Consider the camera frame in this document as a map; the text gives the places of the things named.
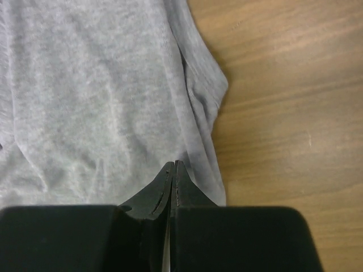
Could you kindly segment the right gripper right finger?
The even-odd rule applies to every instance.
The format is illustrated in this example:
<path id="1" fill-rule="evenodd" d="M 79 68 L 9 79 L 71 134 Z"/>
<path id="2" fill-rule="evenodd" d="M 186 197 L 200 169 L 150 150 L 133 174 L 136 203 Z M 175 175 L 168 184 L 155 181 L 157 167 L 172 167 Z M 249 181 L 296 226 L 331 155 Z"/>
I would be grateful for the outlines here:
<path id="1" fill-rule="evenodd" d="M 172 271 L 322 271 L 302 214 L 284 206 L 220 207 L 175 162 Z"/>

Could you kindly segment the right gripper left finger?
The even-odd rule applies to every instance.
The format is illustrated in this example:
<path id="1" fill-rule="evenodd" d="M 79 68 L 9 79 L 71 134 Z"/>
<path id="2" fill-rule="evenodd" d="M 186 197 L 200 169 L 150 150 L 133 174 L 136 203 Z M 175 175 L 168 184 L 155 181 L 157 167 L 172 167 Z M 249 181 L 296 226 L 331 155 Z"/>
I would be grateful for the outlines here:
<path id="1" fill-rule="evenodd" d="M 2 271 L 162 271 L 174 165 L 121 205 L 1 210 Z"/>

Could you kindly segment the grey tank top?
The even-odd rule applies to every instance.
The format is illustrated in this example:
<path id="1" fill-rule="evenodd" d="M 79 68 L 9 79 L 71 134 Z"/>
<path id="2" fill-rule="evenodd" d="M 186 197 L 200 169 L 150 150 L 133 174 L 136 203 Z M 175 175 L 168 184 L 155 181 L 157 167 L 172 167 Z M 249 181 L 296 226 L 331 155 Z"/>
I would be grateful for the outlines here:
<path id="1" fill-rule="evenodd" d="M 2 1 L 1 206 L 120 204 L 175 160 L 224 205 L 227 88 L 186 1 Z"/>

